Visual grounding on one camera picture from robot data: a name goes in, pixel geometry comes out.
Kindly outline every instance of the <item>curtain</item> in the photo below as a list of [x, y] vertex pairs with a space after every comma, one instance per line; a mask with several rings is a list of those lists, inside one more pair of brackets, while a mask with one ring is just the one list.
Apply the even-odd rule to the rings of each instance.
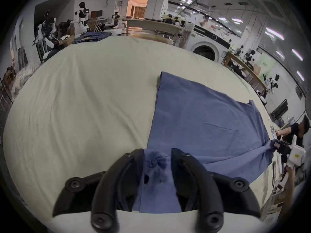
[[132, 8], [131, 8], [131, 16], [133, 16], [133, 13], [134, 13], [134, 6], [132, 6]]
[[144, 18], [146, 12], [146, 7], [136, 6], [134, 17]]

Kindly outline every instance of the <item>black t-shirt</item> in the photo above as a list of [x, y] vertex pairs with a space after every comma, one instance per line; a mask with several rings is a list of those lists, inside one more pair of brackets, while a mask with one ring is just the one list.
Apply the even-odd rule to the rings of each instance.
[[291, 133], [287, 134], [286, 136], [283, 137], [283, 141], [288, 142], [289, 144], [291, 144], [292, 140], [293, 140], [293, 136], [297, 135], [297, 141], [296, 144], [298, 146], [303, 146], [303, 138], [298, 137], [298, 123], [294, 123], [293, 125], [291, 125]]

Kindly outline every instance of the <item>person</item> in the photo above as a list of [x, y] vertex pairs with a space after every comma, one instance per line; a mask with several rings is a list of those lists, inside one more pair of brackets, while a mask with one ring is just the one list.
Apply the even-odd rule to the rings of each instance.
[[199, 23], [200, 26], [201, 26], [202, 28], [207, 29], [207, 22], [208, 22], [208, 19], [209, 19], [209, 17], [208, 17], [208, 16], [205, 16], [204, 19], [203, 19], [203, 21]]
[[169, 17], [166, 18], [166, 19], [164, 20], [164, 22], [165, 22], [165, 23], [168, 23], [168, 24], [173, 24], [172, 17], [173, 17], [173, 15], [169, 14]]
[[180, 22], [178, 21], [178, 17], [175, 17], [174, 19], [174, 25], [179, 26]]
[[300, 124], [294, 123], [290, 127], [283, 129], [281, 131], [276, 130], [276, 136], [283, 135], [283, 141], [286, 141], [289, 144], [291, 144], [293, 136], [296, 135], [297, 136], [296, 144], [302, 147], [304, 134], [308, 132], [309, 127], [310, 121], [309, 118], [305, 115], [304, 119]]
[[186, 21], [181, 21], [181, 25], [180, 26], [184, 28], [185, 25], [186, 25]]
[[279, 217], [277, 219], [278, 222], [283, 222], [293, 205], [293, 197], [294, 197], [294, 186], [295, 186], [295, 167], [291, 169], [290, 167], [286, 167], [286, 171], [288, 172], [288, 180], [285, 184], [285, 198], [284, 203], [282, 205], [282, 209], [280, 211]]

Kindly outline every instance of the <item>ceiling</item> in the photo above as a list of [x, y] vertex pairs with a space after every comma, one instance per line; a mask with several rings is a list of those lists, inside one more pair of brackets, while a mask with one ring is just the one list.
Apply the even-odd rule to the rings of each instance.
[[[310, 112], [311, 103], [308, 97], [311, 96], [311, 68], [309, 62], [311, 58], [310, 42], [306, 37], [306, 32], [302, 29], [296, 14], [291, 9], [288, 0], [193, 0], [189, 5], [182, 0], [169, 0], [170, 2], [182, 3], [192, 9], [200, 10], [213, 19], [222, 22], [238, 36], [242, 35], [253, 14], [263, 18], [261, 23], [264, 27], [269, 27], [284, 36], [284, 40], [276, 38], [272, 40], [270, 36], [263, 34], [260, 47], [276, 58], [294, 77], [307, 96], [306, 108]], [[169, 11], [177, 11], [183, 15], [183, 9], [177, 5], [169, 4]], [[235, 24], [232, 18], [241, 19], [243, 23]], [[303, 61], [299, 60], [292, 52], [295, 49], [303, 56]], [[285, 58], [279, 56], [276, 51], [282, 53]], [[297, 75], [301, 72], [305, 78], [302, 81]]]

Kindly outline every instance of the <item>blue cloth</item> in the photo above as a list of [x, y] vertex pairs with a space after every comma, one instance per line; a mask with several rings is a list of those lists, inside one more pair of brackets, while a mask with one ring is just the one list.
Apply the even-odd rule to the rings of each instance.
[[107, 32], [87, 32], [82, 34], [79, 38], [75, 39], [73, 44], [81, 43], [81, 42], [88, 42], [88, 41], [100, 41], [108, 36], [111, 36], [111, 33]]
[[[161, 73], [142, 180], [134, 210], [180, 212], [171, 172], [172, 148], [211, 172], [250, 183], [272, 162], [268, 132], [253, 101], [240, 103], [202, 84]], [[149, 181], [144, 184], [144, 176]]]

